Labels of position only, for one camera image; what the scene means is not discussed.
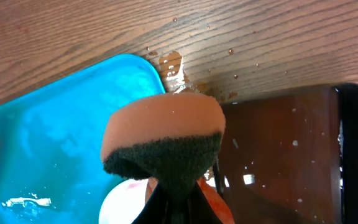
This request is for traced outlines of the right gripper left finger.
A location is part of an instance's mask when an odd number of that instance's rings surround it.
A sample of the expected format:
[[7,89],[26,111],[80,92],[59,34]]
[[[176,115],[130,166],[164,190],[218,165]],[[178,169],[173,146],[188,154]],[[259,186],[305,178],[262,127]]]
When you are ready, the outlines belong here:
[[167,224],[170,223],[167,213],[168,195],[160,184],[157,184],[145,207],[132,224]]

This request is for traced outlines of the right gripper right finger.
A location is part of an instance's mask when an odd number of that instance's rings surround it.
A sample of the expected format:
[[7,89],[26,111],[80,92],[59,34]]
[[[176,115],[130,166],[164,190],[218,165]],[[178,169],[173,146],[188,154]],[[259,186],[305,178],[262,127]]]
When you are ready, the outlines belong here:
[[189,224],[223,224],[196,182],[188,196]]

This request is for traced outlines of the light blue plate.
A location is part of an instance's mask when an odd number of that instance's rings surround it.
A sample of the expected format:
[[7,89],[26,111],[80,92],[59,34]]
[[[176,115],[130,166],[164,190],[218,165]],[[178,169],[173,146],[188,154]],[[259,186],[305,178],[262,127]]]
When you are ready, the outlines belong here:
[[148,180],[125,180],[115,186],[104,199],[99,211],[99,224],[131,224],[145,206]]

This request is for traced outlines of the orange and green sponge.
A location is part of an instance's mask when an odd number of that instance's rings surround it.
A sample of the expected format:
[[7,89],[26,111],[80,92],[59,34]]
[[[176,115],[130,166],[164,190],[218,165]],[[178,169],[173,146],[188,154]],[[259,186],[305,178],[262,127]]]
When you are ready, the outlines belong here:
[[115,111],[104,131],[103,169],[125,179],[148,180],[145,205],[157,184],[168,195],[170,223],[189,223],[188,196],[197,182],[222,223],[233,215],[204,180],[216,162],[226,126],[215,98],[197,93],[160,94]]

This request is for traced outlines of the teal plastic tray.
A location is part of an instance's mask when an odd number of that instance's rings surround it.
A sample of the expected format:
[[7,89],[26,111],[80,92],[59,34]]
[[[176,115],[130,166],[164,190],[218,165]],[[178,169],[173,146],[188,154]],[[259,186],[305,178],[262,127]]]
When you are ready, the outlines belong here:
[[100,160],[110,115],[163,92],[150,62],[120,54],[0,105],[0,223],[97,223],[122,182]]

